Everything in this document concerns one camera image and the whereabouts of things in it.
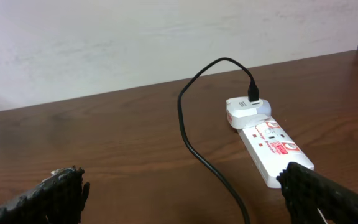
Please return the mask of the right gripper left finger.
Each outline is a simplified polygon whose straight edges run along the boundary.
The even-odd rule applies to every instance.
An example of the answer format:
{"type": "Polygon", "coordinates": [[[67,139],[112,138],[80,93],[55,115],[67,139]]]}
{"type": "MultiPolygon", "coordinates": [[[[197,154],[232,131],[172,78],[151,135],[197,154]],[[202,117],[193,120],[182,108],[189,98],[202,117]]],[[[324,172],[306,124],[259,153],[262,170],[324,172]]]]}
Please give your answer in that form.
{"type": "Polygon", "coordinates": [[[0,205],[0,224],[78,224],[90,193],[84,169],[57,169],[23,194],[0,205]]]}

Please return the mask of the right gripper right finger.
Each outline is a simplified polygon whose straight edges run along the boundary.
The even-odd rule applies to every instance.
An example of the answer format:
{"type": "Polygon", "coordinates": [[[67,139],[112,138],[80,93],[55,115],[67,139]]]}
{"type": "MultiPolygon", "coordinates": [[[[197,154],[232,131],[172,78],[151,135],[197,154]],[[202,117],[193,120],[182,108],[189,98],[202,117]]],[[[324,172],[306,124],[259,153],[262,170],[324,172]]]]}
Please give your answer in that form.
{"type": "Polygon", "coordinates": [[[276,177],[292,223],[358,223],[358,194],[289,162],[276,177]]]}

